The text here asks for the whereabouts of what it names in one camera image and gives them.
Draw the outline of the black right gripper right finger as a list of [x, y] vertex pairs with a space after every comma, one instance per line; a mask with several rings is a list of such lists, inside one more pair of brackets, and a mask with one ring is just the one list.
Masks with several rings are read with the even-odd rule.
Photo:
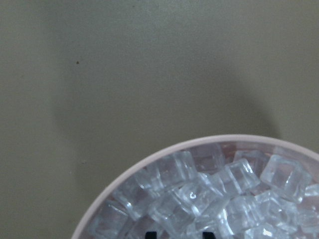
[[215, 239], [215, 234], [213, 232], [203, 232], [202, 238], [203, 239]]

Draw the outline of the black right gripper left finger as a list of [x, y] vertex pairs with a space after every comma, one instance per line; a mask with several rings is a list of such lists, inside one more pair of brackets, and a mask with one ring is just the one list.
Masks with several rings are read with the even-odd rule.
[[157, 239], [157, 232], [156, 231], [146, 232], [145, 239]]

